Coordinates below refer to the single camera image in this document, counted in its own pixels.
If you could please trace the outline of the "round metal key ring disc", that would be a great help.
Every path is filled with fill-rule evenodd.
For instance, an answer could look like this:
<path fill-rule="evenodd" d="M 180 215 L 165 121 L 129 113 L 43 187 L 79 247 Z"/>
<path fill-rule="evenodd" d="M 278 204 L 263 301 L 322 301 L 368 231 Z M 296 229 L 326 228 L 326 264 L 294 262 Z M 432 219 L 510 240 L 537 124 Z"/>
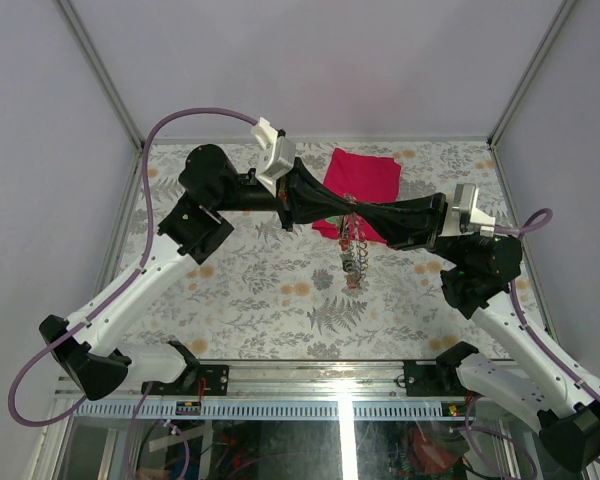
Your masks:
<path fill-rule="evenodd" d="M 358 289 L 368 269 L 368 243 L 359 215 L 353 210 L 342 215 L 337 223 L 340 260 L 347 288 Z"/>

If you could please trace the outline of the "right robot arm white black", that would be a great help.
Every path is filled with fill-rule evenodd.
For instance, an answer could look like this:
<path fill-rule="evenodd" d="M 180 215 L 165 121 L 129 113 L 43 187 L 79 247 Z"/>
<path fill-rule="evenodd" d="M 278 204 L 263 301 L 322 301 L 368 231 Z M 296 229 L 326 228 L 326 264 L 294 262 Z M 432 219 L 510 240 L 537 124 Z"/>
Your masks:
<path fill-rule="evenodd" d="M 521 273 L 520 229 L 501 227 L 477 206 L 478 190 L 457 188 L 405 202 L 351 207 L 397 250 L 424 248 L 453 264 L 440 273 L 448 305 L 493 337 L 525 375 L 491 367 L 461 344 L 438 359 L 438 387 L 465 388 L 496 402 L 526 423 L 563 468 L 579 473 L 600 458 L 600 378 L 570 356 L 543 327 L 529 320 L 515 290 Z"/>

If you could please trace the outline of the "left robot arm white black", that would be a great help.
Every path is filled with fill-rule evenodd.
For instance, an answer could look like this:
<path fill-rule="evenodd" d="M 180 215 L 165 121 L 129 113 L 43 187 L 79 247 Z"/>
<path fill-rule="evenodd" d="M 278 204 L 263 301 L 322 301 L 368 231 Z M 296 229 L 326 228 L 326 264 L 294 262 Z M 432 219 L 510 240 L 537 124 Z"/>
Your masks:
<path fill-rule="evenodd" d="M 132 324 L 172 284 L 202 265 L 233 232 L 224 211 L 273 211 L 284 228 L 348 214 L 352 203 L 330 192 L 299 158 L 268 190 L 250 170 L 240 173 L 217 145 L 194 149 L 179 183 L 184 193 L 149 229 L 142 255 L 92 301 L 66 318 L 48 316 L 39 331 L 82 394 L 101 400 L 126 383 L 150 392 L 188 394 L 199 382 L 199 360 L 181 342 L 131 345 Z"/>

